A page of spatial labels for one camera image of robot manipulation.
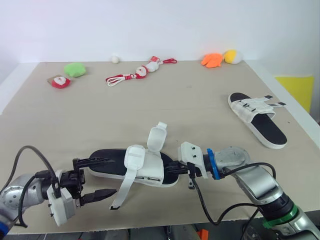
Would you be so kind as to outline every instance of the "small white ball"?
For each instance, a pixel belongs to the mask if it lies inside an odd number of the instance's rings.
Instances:
[[[118,64],[120,62],[119,57],[117,56],[112,56],[111,57],[111,62],[114,64]]]

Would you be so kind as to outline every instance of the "cable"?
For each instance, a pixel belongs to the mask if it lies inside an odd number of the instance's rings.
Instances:
[[[254,167],[254,166],[267,166],[269,167],[271,170],[272,170],[272,176],[274,179],[276,179],[277,177],[277,174],[276,174],[276,169],[274,166],[272,166],[271,164],[269,163],[266,163],[266,162],[254,162],[254,163],[250,163],[250,164],[247,164],[247,165],[244,165],[244,166],[240,166],[240,167],[237,167],[229,172],[227,172],[226,174],[224,174],[224,176],[228,176],[228,175],[231,175],[231,174],[234,174],[235,172],[237,171],[240,171],[240,170],[243,170],[243,169],[246,169],[246,168],[250,168],[250,167]],[[248,220],[248,222],[246,223],[243,231],[242,231],[242,235],[241,235],[241,238],[240,240],[243,239],[243,237],[245,236],[246,234],[246,231],[250,225],[250,223],[252,222],[252,220],[255,218],[255,216],[258,214],[259,212],[259,209],[256,209],[255,212],[252,214],[252,216],[250,217],[250,219]]]
[[[252,220],[255,218],[255,216],[258,214],[258,212],[259,212],[259,209],[257,208],[257,209],[254,211],[254,213],[252,214],[252,216],[249,218],[249,221],[246,223],[246,225],[245,225],[245,227],[244,227],[244,229],[243,229],[243,232],[242,232],[242,235],[241,235],[240,240],[242,240],[242,239],[244,238],[245,233],[246,233],[246,231],[247,231],[250,223],[251,223]]]
[[[23,187],[21,196],[20,196],[20,200],[19,200],[19,208],[18,208],[18,218],[19,218],[19,222],[20,225],[22,225],[22,227],[27,228],[28,226],[25,224],[23,218],[22,218],[22,209],[23,209],[23,205],[24,205],[24,198],[26,195],[26,191],[28,190],[29,185],[31,184],[31,182],[36,178],[36,176],[32,176],[29,181],[26,182],[26,184]]]
[[[23,150],[25,150],[25,149],[31,149],[32,151],[34,151],[34,153],[43,161],[44,165],[48,168],[51,178],[52,179],[56,178],[55,171],[53,170],[52,166],[50,165],[50,163],[46,159],[46,157],[37,148],[35,148],[34,146],[26,145],[26,146],[23,146],[22,148],[20,148],[20,150],[16,154],[14,162],[13,162],[12,171],[11,171],[10,176],[9,176],[8,180],[6,181],[5,185],[1,189],[0,194],[9,185],[9,183],[12,181],[12,178],[14,177],[15,172],[16,172],[16,168],[17,168],[17,165],[18,165],[19,157],[20,157],[21,153],[23,152]]]
[[[240,170],[243,170],[243,169],[247,169],[247,168],[251,168],[251,167],[255,167],[255,166],[267,166],[269,167],[271,170],[272,170],[272,176],[274,179],[276,179],[276,169],[274,166],[272,166],[270,163],[266,163],[266,162],[254,162],[254,163],[250,163],[250,164],[247,164],[247,165],[244,165],[244,166],[240,166],[240,167],[237,167],[231,171],[228,171],[227,173],[224,174],[224,176],[229,176],[231,174],[234,174],[235,172],[237,171],[240,171]]]
[[[204,214],[205,214],[206,218],[209,220],[210,223],[212,223],[215,226],[219,225],[221,223],[222,219],[224,218],[224,216],[234,208],[241,207],[241,206],[256,207],[256,205],[253,204],[253,203],[237,203],[235,205],[232,205],[232,206],[228,207],[226,210],[224,210],[223,213],[220,215],[219,219],[215,222],[215,221],[212,220],[212,218],[211,218],[211,216],[210,216],[210,214],[209,214],[209,212],[207,210],[204,198],[202,196],[202,193],[200,191],[200,188],[199,188],[196,180],[194,178],[191,178],[191,180],[192,180],[192,183],[193,183],[193,185],[194,185],[194,187],[195,187],[195,189],[196,189],[196,191],[197,191],[197,193],[199,195],[201,206],[202,206],[202,209],[204,211]]]

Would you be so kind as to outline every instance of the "beige tabletop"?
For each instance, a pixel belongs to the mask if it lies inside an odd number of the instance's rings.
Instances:
[[[229,146],[246,149],[253,161],[274,165],[277,180],[304,211],[320,209],[320,150],[285,108],[277,108],[274,122],[285,133],[287,146],[264,147],[228,105],[234,92],[251,97],[273,95],[246,63],[205,68],[197,61],[161,65],[147,78],[108,87],[105,78],[132,73],[145,62],[86,62],[87,74],[65,89],[52,88],[47,79],[63,75],[66,63],[40,63],[0,115],[0,182],[5,183],[20,147],[33,145],[55,170],[72,169],[72,159],[99,149],[146,146],[151,127],[168,124],[163,152],[177,158],[188,141],[215,151]],[[30,151],[20,159],[15,176],[45,169]],[[120,180],[92,176],[85,170],[83,193],[119,189]],[[217,181],[198,178],[205,203],[214,219],[230,205],[250,202],[230,176]],[[110,211],[113,197],[77,209],[76,216],[58,227],[46,203],[24,214],[28,228],[11,233],[83,232],[207,222],[187,176],[175,186],[157,188],[134,183],[119,210]],[[252,207],[238,208],[226,220],[248,218]]]

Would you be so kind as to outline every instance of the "white sandal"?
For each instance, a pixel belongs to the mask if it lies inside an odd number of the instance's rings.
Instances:
[[[160,152],[167,137],[166,128],[167,124],[159,122],[151,129],[147,149],[142,145],[132,145],[127,149],[101,149],[91,154],[90,158],[114,160],[110,164],[91,166],[89,172],[92,175],[123,180],[111,210],[121,207],[134,182],[152,187],[171,187],[178,182],[178,174],[164,171],[164,166],[173,161]]]
[[[270,149],[282,149],[287,144],[284,133],[272,121],[275,116],[274,107],[283,107],[283,102],[267,104],[272,96],[250,98],[235,92],[228,97],[232,111],[248,126],[259,141]]]

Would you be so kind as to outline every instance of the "yellow panel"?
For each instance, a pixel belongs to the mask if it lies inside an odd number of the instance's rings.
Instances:
[[[276,76],[275,78],[309,113],[315,78],[313,76]]]

